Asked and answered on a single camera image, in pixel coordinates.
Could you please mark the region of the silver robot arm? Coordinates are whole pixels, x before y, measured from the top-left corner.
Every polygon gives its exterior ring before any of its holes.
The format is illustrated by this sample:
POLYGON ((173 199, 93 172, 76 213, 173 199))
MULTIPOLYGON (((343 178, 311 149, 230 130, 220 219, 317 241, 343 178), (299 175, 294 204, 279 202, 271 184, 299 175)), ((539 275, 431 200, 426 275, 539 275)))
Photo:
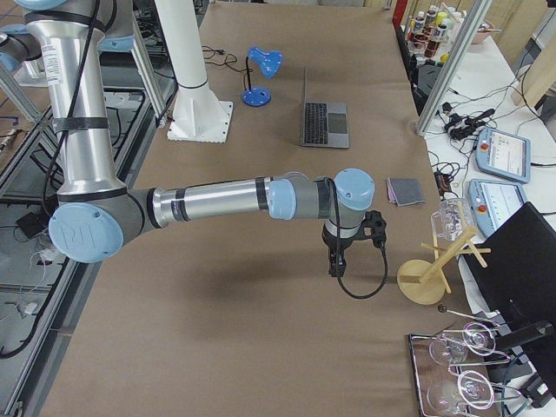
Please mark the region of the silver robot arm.
POLYGON ((116 175, 98 47, 130 36, 128 1, 24 1, 25 25, 39 42, 63 165, 49 235, 70 259, 103 261, 136 237, 171 222, 265 210, 275 219, 321 219, 329 273, 341 276, 352 242, 376 240, 374 181, 360 169, 310 180, 300 173, 181 189, 131 190, 116 175))

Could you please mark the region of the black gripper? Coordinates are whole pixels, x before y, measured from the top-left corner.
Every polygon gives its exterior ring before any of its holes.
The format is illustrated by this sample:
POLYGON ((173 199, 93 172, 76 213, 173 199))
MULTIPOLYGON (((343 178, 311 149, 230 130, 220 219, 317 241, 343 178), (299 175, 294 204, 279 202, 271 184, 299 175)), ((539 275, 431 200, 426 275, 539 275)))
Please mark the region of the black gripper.
POLYGON ((321 237, 328 247, 328 274, 331 277, 343 277, 347 269, 344 252, 355 240, 360 238, 360 230, 357 228, 337 229, 336 226, 333 226, 333 231, 329 231, 327 226, 324 226, 321 237))

